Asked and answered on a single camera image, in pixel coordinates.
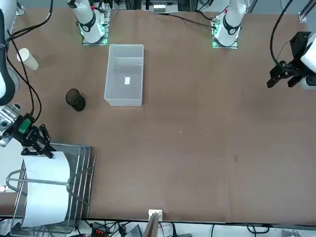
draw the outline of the brown table surface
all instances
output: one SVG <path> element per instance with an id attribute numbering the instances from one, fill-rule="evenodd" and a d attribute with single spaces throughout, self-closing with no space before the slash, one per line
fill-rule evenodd
<path id="1" fill-rule="evenodd" d="M 16 29 L 46 15 L 27 9 Z M 55 8 L 48 24 L 16 41 L 39 62 L 28 70 L 43 104 L 37 125 L 53 142 L 97 155 L 91 218 L 146 219 L 162 209 L 165 220 L 316 224 L 316 93 L 285 80 L 267 89 L 277 17 L 246 15 L 239 49 L 229 50 L 212 49 L 209 29 L 181 19 L 119 11 L 109 44 L 144 45 L 142 107 L 104 100 L 108 46 L 82 46 L 70 9 Z M 285 15 L 275 54 L 304 27 Z M 22 72 L 13 47 L 9 56 Z M 291 59 L 288 45 L 281 58 Z M 81 113 L 65 102 L 71 88 L 86 98 Z M 14 101 L 29 112 L 24 84 Z"/>

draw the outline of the wire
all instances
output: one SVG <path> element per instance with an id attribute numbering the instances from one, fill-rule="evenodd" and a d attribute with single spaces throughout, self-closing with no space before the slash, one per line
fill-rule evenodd
<path id="1" fill-rule="evenodd" d="M 41 101 L 40 101 L 40 98 L 39 98 L 39 95 L 37 94 L 37 92 L 35 91 L 35 89 L 22 77 L 22 75 L 19 73 L 19 71 L 16 70 L 16 68 L 13 66 L 13 64 L 11 63 L 8 55 L 6 56 L 6 59 L 8 61 L 8 63 L 10 64 L 11 68 L 17 73 L 17 75 L 25 82 L 25 84 L 27 86 L 29 86 L 31 88 L 31 90 L 34 92 L 34 94 L 36 95 L 38 101 L 39 101 L 39 114 L 38 116 L 35 118 L 34 122 L 36 122 L 41 114 Z"/>
<path id="2" fill-rule="evenodd" d="M 214 226 L 215 225 L 212 226 L 211 237 L 213 237 Z"/>
<path id="3" fill-rule="evenodd" d="M 268 232 L 270 231 L 270 227 L 268 226 L 266 231 L 257 232 L 255 226 L 254 226 L 253 224 L 251 224 L 251 223 L 247 223 L 247 229 L 248 229 L 248 231 L 249 231 L 250 233 L 254 234 L 255 237 L 256 237 L 257 235 L 266 234 L 266 233 L 268 233 Z"/>
<path id="4" fill-rule="evenodd" d="M 278 53 L 278 55 L 277 55 L 277 57 L 276 57 L 276 60 L 278 60 L 278 58 L 279 58 L 279 56 L 280 56 L 280 54 L 281 54 L 281 52 L 282 52 L 284 46 L 285 46 L 287 43 L 289 43 L 290 41 L 291 41 L 291 40 L 289 40 L 288 42 L 286 42 L 286 43 L 282 46 L 280 52 Z"/>
<path id="5" fill-rule="evenodd" d="M 123 226 L 126 226 L 126 225 L 129 224 L 129 223 L 130 223 L 130 221 L 127 222 L 127 223 L 125 223 L 124 225 L 122 225 L 122 227 L 123 227 Z M 116 231 L 114 231 L 109 237 L 112 237 L 112 236 L 115 235 L 116 232 L 118 232 L 118 231 L 119 231 L 119 229 L 117 229 Z"/>
<path id="6" fill-rule="evenodd" d="M 33 113 L 34 113 L 34 99 L 33 99 L 33 93 L 32 93 L 31 87 L 30 87 L 30 82 L 29 82 L 28 74 L 27 74 L 27 72 L 26 72 L 26 69 L 25 69 L 25 66 L 24 66 L 24 63 L 23 63 L 21 54 L 20 54 L 20 52 L 19 52 L 19 50 L 18 50 L 18 48 L 17 48 L 17 46 L 16 46 L 14 40 L 12 40 L 12 43 L 13 43 L 13 46 L 14 46 L 14 48 L 15 48 L 15 50 L 16 50 L 18 56 L 19 56 L 19 59 L 20 59 L 20 61 L 21 61 L 21 64 L 22 64 L 22 67 L 23 67 L 23 70 L 24 70 L 24 74 L 25 74 L 25 78 L 26 78 L 26 81 L 27 81 L 27 85 L 29 86 L 29 91 L 30 91 L 31 101 L 32 101 L 32 110 L 31 110 L 31 112 L 30 112 L 30 115 L 33 116 Z"/>
<path id="7" fill-rule="evenodd" d="M 213 17 L 207 17 L 207 16 L 205 16 L 205 14 L 204 14 L 203 12 L 201 12 L 200 10 L 197 10 L 196 12 L 199 13 L 199 14 L 201 14 L 205 19 L 207 19 L 207 20 L 209 20 L 209 21 L 213 20 Z"/>
<path id="8" fill-rule="evenodd" d="M 81 237 L 83 237 L 83 235 L 81 234 L 81 232 L 80 232 L 80 230 L 79 230 L 78 227 L 77 227 L 77 231 L 78 231 L 79 235 L 80 235 Z"/>
<path id="9" fill-rule="evenodd" d="M 42 23 L 39 23 L 37 25 L 34 25 L 34 26 L 30 26 L 30 27 L 26 27 L 24 29 L 21 29 L 21 30 L 18 30 L 14 33 L 12 33 L 12 35 L 10 35 L 7 39 L 7 42 L 9 42 L 10 40 L 14 40 L 18 37 L 21 37 L 29 32 L 31 32 L 32 30 L 35 30 L 41 26 L 43 26 L 44 24 L 47 23 L 47 21 L 50 20 L 51 16 L 52 16 L 52 13 L 53 13 L 53 0 L 50 0 L 50 8 L 49 8 L 49 13 L 48 13 L 48 16 L 47 18 L 42 22 Z"/>
<path id="10" fill-rule="evenodd" d="M 165 237 L 165 236 L 164 236 L 163 227 L 162 227 L 162 225 L 161 225 L 161 222 L 159 222 L 159 225 L 160 225 L 160 228 L 161 228 L 161 231 L 162 231 L 162 235 L 163 235 L 163 237 Z"/>
<path id="11" fill-rule="evenodd" d="M 171 14 L 169 14 L 168 16 L 177 17 L 177 18 L 180 18 L 180 19 L 182 19 L 182 20 L 189 21 L 189 22 L 191 22 L 191 23 L 193 23 L 193 24 L 199 25 L 199 26 L 204 26 L 204 27 L 212 28 L 212 29 L 215 28 L 215 27 L 213 27 L 213 26 L 209 26 L 209 25 L 206 25 L 206 24 L 203 24 L 203 23 L 200 23 L 200 22 L 192 21 L 192 20 L 187 19 L 187 18 L 184 18 L 184 17 L 182 17 L 182 16 L 176 16 L 176 15 L 171 15 Z"/>
<path id="12" fill-rule="evenodd" d="M 205 5 L 207 5 L 208 3 L 209 3 L 209 5 L 211 6 L 213 2 L 214 2 L 214 0 L 208 0 L 208 1 L 206 1 L 206 2 L 204 3 L 204 5 L 199 8 L 199 11 L 201 11 L 202 8 L 205 7 Z"/>
<path id="13" fill-rule="evenodd" d="M 297 75 L 297 74 L 298 74 L 298 71 L 288 69 L 288 68 L 284 67 L 283 65 L 281 65 L 281 64 L 277 61 L 277 59 L 275 58 L 275 55 L 274 55 L 274 53 L 273 53 L 273 38 L 274 38 L 274 36 L 275 36 L 275 32 L 276 32 L 277 26 L 279 25 L 279 23 L 280 23 L 280 21 L 281 21 L 283 15 L 285 14 L 286 10 L 288 9 L 288 7 L 291 5 L 292 2 L 293 2 L 293 0 L 288 1 L 288 3 L 287 3 L 287 5 L 285 6 L 285 8 L 283 9 L 281 15 L 278 17 L 275 26 L 273 27 L 273 30 L 272 30 L 272 33 L 271 33 L 271 39 L 270 39 L 270 53 L 271 53 L 271 56 L 272 56 L 273 61 L 276 63 L 277 66 L 279 66 L 280 68 L 282 68 L 282 69 L 283 69 L 284 71 L 286 71 L 286 72 L 294 73 L 294 75 Z"/>
<path id="14" fill-rule="evenodd" d="M 224 8 L 224 10 L 222 11 L 222 13 L 229 7 L 229 5 L 227 7 Z"/>

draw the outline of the metal bracket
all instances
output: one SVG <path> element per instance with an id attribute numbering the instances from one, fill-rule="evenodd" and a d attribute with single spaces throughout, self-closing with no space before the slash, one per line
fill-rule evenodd
<path id="1" fill-rule="evenodd" d="M 24 11 L 25 11 L 25 7 L 22 6 L 19 2 L 17 3 L 17 6 L 16 6 L 16 14 L 17 16 L 23 16 L 24 14 Z"/>
<path id="2" fill-rule="evenodd" d="M 300 19 L 300 23 L 307 23 L 306 16 L 301 17 L 301 13 L 298 13 L 298 19 Z"/>
<path id="3" fill-rule="evenodd" d="M 155 213 L 158 214 L 159 221 L 162 221 L 162 210 L 153 210 L 153 209 L 148 210 L 148 220 L 150 220 L 151 216 L 154 215 Z"/>

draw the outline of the metal wire rack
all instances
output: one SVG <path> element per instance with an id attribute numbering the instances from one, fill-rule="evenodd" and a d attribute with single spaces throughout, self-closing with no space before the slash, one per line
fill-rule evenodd
<path id="1" fill-rule="evenodd" d="M 44 235 L 48 237 L 64 237 L 74 230 L 82 216 L 89 216 L 91 185 L 96 157 L 90 159 L 91 148 L 89 146 L 56 143 L 52 143 L 51 146 L 65 154 L 70 167 L 70 178 L 65 183 L 28 180 L 24 164 L 22 164 L 22 169 L 11 172 L 6 179 L 6 184 L 18 193 L 10 228 L 12 236 L 37 237 L 41 234 L 42 237 Z M 20 174 L 18 179 L 11 177 L 18 173 Z M 10 181 L 18 181 L 18 186 L 13 187 L 10 185 Z M 27 201 L 27 185 L 24 185 L 26 182 L 65 185 L 69 193 L 68 211 L 65 221 L 38 227 L 22 227 L 21 223 L 23 222 Z"/>

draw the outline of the transparent storage container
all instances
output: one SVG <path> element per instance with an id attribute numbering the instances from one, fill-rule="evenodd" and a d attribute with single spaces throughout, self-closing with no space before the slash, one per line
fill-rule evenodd
<path id="1" fill-rule="evenodd" d="M 141 106 L 144 46 L 111 44 L 104 99 L 112 106 Z"/>

